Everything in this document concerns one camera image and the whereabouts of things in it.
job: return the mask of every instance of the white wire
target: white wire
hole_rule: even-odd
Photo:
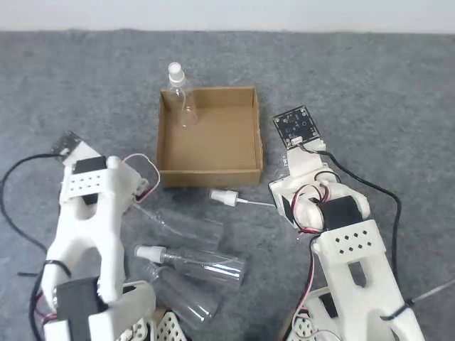
[[[158,168],[155,166],[155,164],[153,162],[151,162],[151,160],[143,153],[134,153],[134,154],[128,155],[126,158],[123,159],[123,162],[126,162],[127,160],[129,160],[130,158],[133,158],[135,156],[141,156],[141,157],[145,158],[153,166],[154,170],[156,171],[156,175],[158,176],[158,178],[156,179],[155,185],[147,191],[147,193],[141,198],[141,200],[137,201],[137,202],[141,203],[158,187],[159,183],[161,182],[161,175],[159,173]]]
[[[268,202],[251,201],[251,200],[246,200],[246,199],[241,199],[241,198],[238,198],[237,201],[243,202],[244,204],[261,205],[261,206],[268,206],[268,207],[275,208],[275,205],[269,204]]]
[[[450,287],[450,286],[452,286],[454,284],[455,284],[455,278],[453,278],[452,280],[446,282],[445,284],[437,286],[436,288],[434,288],[434,289],[432,289],[430,291],[427,291],[426,293],[423,293],[419,297],[416,297],[415,299],[413,299],[413,301],[414,301],[414,303],[416,303],[418,301],[424,300],[425,298],[427,298],[427,297],[429,297],[431,295],[434,295],[435,293],[438,293],[441,290],[444,290],[445,288],[448,288],[448,287]]]

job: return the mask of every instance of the black cable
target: black cable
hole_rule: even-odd
[[[33,245],[38,247],[42,252],[44,252],[44,254],[48,253],[48,249],[44,246],[44,244],[42,244],[37,239],[33,238],[32,236],[26,234],[24,231],[19,229],[17,227],[16,223],[14,223],[14,221],[11,219],[11,217],[6,212],[5,199],[4,199],[5,185],[6,185],[6,181],[8,180],[8,177],[11,175],[11,173],[13,173],[13,171],[16,168],[18,168],[22,163],[24,163],[26,161],[34,160],[37,158],[55,158],[55,157],[63,157],[63,156],[60,154],[44,153],[44,154],[37,154],[37,155],[29,156],[28,158],[23,158],[22,160],[16,162],[10,169],[7,170],[7,172],[3,176],[3,179],[1,179],[1,184],[0,184],[0,210],[1,210],[2,215],[5,217],[6,222],[8,222],[8,225],[10,226],[10,228],[12,228],[13,231],[15,231],[17,234],[19,234],[19,236],[21,236],[22,238],[26,239],[27,241],[29,241],[30,243],[32,243]]]
[[[321,170],[320,172],[317,172],[317,173],[314,175],[314,180],[316,181],[317,178],[318,178],[318,175],[324,174],[324,173],[328,173],[328,174],[333,174],[333,175],[335,175],[336,180],[337,180],[339,183],[341,183],[341,178],[340,178],[340,176],[339,176],[337,173],[332,172],[331,170]]]
[[[19,277],[37,277],[38,274],[36,272],[23,272],[20,271],[17,273],[17,276]]]
[[[30,242],[33,245],[35,245],[36,247],[38,247],[42,252],[44,252],[44,254],[48,253],[48,250],[44,246],[44,244],[42,244],[37,239],[33,238],[32,236],[26,234],[24,231],[19,229],[17,227],[16,223],[11,219],[11,217],[8,214],[8,212],[6,211],[5,198],[4,198],[5,185],[6,185],[6,181],[8,180],[9,176],[11,175],[11,173],[13,173],[13,171],[16,168],[18,168],[22,163],[25,163],[25,162],[30,161],[30,160],[35,160],[37,158],[56,158],[56,157],[63,157],[63,156],[60,155],[60,154],[42,153],[42,154],[36,154],[36,155],[29,156],[28,158],[23,158],[22,160],[16,162],[14,165],[12,165],[12,167],[10,167],[10,169],[7,170],[7,172],[5,173],[3,178],[1,179],[1,183],[0,183],[0,211],[1,211],[2,215],[4,216],[6,222],[8,223],[8,226],[10,226],[10,228],[13,231],[15,231],[17,234],[19,234],[19,236],[21,236],[22,238],[24,238],[28,242]],[[67,271],[69,271],[69,269],[67,268],[67,266],[65,264],[63,264],[61,262],[57,263],[56,261],[46,261],[46,262],[47,262],[47,264],[59,265],[60,267],[62,267],[62,269],[65,271],[65,273],[68,274]],[[35,309],[36,309],[36,305],[38,304],[38,300],[37,300],[36,296],[38,294],[38,291],[39,291],[39,288],[40,288],[40,285],[41,285],[41,280],[43,278],[44,266],[40,270],[40,272],[38,273],[38,275],[36,277],[36,280],[35,280],[35,283],[33,285],[33,289],[32,289],[32,292],[31,292],[30,301],[28,302],[28,321],[30,323],[30,326],[31,326],[31,329],[32,329],[32,332],[33,332],[33,336],[35,337],[35,339],[37,341],[41,341],[42,339],[41,339],[41,336],[40,336],[40,333],[39,333],[39,329],[38,329],[38,327],[36,325],[36,320],[35,320]],[[32,276],[32,274],[20,273],[20,276]]]
[[[70,269],[62,261],[58,261],[56,259],[46,259],[44,261],[44,265],[49,265],[49,264],[59,266],[65,272],[66,276],[68,276],[68,277],[72,276]]]
[[[383,321],[391,321],[397,318],[403,311],[405,311],[408,308],[411,308],[414,305],[414,301],[410,298],[405,301],[405,304],[403,304],[400,308],[398,308],[397,311],[395,311],[392,315],[389,316],[380,316],[381,320]]]
[[[38,300],[36,299],[36,296],[38,295],[41,280],[43,279],[44,266],[38,273],[38,277],[36,277],[33,289],[31,291],[30,301],[28,302],[28,322],[30,323],[31,331],[36,341],[42,341],[40,331],[38,329],[38,326],[36,325],[35,309],[36,306],[38,305]]]
[[[363,183],[364,185],[367,185],[371,188],[374,188],[375,190],[378,190],[378,191],[390,196],[395,201],[395,203],[397,204],[397,212],[395,213],[395,219],[393,222],[393,229],[392,229],[392,272],[393,272],[393,276],[395,277],[395,280],[397,282],[398,288],[401,289],[400,280],[398,277],[398,260],[397,260],[398,225],[400,223],[400,216],[401,216],[401,209],[402,209],[401,199],[399,199],[398,196],[396,194],[394,194],[393,192],[390,192],[389,190],[386,190],[386,189],[380,187],[379,185],[371,183],[370,181],[367,181],[367,180],[361,178],[360,176],[354,174],[353,172],[348,170],[346,167],[341,165],[338,162],[338,160],[335,158],[335,156],[333,156],[332,153],[329,153],[328,151],[309,151],[302,145],[300,145],[300,148],[309,153],[317,153],[319,155],[328,156],[332,160],[332,162],[335,164],[335,166],[340,168],[340,170],[342,170],[344,173],[348,174],[351,178],[357,180],[359,183]]]

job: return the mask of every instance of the circuit board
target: circuit board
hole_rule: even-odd
[[[319,131],[306,106],[274,116],[273,123],[288,150],[297,144],[305,144],[319,138]]]

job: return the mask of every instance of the white wall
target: white wall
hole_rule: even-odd
[[[0,0],[0,30],[455,33],[454,0]]]

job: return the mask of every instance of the transparent tube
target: transparent tube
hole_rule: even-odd
[[[197,219],[180,212],[160,208],[155,213],[136,206],[154,226],[154,243],[173,247],[215,250],[223,237],[223,224]]]
[[[189,327],[200,329],[215,314],[218,302],[167,266],[147,268],[156,296]]]
[[[166,249],[161,253],[161,263],[171,264],[187,276],[235,289],[240,287],[245,274],[244,260],[212,251]]]

